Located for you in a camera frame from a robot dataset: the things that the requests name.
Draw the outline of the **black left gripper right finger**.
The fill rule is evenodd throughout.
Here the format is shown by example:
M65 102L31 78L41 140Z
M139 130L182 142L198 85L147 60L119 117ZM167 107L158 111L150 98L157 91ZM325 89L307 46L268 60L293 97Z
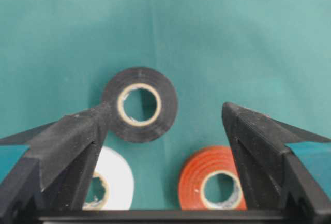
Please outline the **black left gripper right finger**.
M226 102L222 121L248 208L285 208L289 202L309 210L329 210L330 197L287 146L330 139Z

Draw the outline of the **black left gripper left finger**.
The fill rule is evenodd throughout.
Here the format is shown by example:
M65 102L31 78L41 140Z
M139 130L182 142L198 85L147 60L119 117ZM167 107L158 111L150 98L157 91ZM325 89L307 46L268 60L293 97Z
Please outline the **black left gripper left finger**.
M38 175L24 189L39 186L38 208L82 208L109 129L111 113L110 105L101 103L1 139L2 145L28 146L23 159Z

